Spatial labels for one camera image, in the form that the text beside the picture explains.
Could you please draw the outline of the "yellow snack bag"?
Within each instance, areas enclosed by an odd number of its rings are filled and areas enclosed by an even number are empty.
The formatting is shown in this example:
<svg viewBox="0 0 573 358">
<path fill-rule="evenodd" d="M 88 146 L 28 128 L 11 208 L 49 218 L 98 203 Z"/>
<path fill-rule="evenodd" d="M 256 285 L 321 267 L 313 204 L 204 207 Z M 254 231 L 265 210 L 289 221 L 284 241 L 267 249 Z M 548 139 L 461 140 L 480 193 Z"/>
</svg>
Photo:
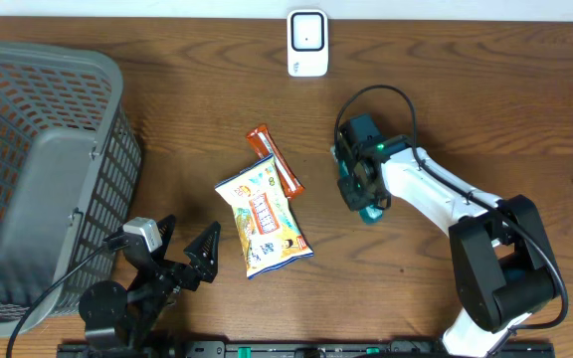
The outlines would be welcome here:
<svg viewBox="0 0 573 358">
<path fill-rule="evenodd" d="M 232 207 L 247 278 L 313 256 L 272 156 L 217 184 L 215 191 Z"/>
</svg>

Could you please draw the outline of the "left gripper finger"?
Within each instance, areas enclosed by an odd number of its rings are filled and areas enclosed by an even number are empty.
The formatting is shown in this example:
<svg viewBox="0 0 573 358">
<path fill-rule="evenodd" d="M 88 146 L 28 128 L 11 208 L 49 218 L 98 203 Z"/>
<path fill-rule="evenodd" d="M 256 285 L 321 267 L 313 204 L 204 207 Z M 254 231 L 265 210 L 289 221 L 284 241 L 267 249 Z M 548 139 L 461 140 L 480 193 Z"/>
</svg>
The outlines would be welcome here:
<svg viewBox="0 0 573 358">
<path fill-rule="evenodd" d="M 162 245 L 154 252 L 154 257 L 156 259 L 163 259 L 165 257 L 168 245 L 173 235 L 175 223 L 176 217 L 174 215 L 168 215 L 157 222 L 157 228 L 161 237 Z"/>
<path fill-rule="evenodd" d="M 215 221 L 184 249 L 190 266 L 202 281 L 211 283 L 218 273 L 220 232 L 221 225 Z"/>
</svg>

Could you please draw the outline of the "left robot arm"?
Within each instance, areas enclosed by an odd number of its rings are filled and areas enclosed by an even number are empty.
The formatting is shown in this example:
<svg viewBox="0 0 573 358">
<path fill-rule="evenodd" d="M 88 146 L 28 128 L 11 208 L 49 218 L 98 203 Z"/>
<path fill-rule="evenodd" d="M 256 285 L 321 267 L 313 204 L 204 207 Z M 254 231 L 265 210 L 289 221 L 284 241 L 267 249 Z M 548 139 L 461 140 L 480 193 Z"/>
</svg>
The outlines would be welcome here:
<svg viewBox="0 0 573 358">
<path fill-rule="evenodd" d="M 87 357 L 172 357 L 174 341 L 154 333 L 170 297 L 211 283 L 218 273 L 221 225 L 212 223 L 185 249 L 187 264 L 165 255 L 176 218 L 160 221 L 134 218 L 107 239 L 112 251 L 122 251 L 136 268 L 128 287 L 114 280 L 99 281 L 81 296 L 79 314 L 86 324 Z"/>
</svg>

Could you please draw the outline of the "blue mouthwash bottle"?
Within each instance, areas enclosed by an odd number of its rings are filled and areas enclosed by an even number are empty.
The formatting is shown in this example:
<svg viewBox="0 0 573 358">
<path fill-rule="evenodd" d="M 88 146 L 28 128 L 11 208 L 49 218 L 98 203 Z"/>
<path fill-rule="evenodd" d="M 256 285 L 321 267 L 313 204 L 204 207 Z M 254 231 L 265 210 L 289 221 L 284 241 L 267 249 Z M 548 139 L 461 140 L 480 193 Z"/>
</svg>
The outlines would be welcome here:
<svg viewBox="0 0 573 358">
<path fill-rule="evenodd" d="M 347 167 L 344 162 L 340 161 L 337 158 L 335 146 L 330 147 L 330 153 L 333 156 L 334 162 L 338 166 L 339 178 L 347 177 L 348 176 Z M 368 225 L 376 224 L 377 222 L 379 222 L 383 218 L 383 213 L 384 213 L 383 210 L 377 209 L 373 205 L 358 211 L 358 214 L 362 219 L 362 221 Z"/>
</svg>

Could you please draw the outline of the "red snack bar wrapper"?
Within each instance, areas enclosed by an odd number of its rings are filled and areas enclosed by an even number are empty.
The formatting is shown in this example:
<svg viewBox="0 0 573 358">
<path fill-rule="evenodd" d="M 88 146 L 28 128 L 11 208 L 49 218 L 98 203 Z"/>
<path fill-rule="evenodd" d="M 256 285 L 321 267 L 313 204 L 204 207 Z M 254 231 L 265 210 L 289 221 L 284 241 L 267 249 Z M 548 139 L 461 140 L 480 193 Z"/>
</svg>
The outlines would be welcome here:
<svg viewBox="0 0 573 358">
<path fill-rule="evenodd" d="M 289 200 L 303 193 L 304 187 L 287 165 L 265 124 L 249 131 L 246 134 L 246 139 L 261 159 L 267 156 L 274 158 L 283 190 Z"/>
</svg>

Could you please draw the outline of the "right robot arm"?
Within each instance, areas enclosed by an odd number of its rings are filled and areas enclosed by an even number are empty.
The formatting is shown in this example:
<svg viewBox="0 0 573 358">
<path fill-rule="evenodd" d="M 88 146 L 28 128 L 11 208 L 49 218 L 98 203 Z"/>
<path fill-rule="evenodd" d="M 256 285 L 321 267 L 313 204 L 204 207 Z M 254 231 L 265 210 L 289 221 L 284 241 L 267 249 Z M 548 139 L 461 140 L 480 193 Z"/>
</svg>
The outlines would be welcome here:
<svg viewBox="0 0 573 358">
<path fill-rule="evenodd" d="M 568 292 L 538 209 L 522 195 L 504 200 L 436 163 L 415 139 L 378 129 L 336 130 L 337 185 L 352 211 L 388 209 L 399 198 L 450 241 L 462 310 L 441 343 L 451 356 L 492 357 L 519 330 L 539 329 L 528 318 L 555 298 L 559 325 Z"/>
</svg>

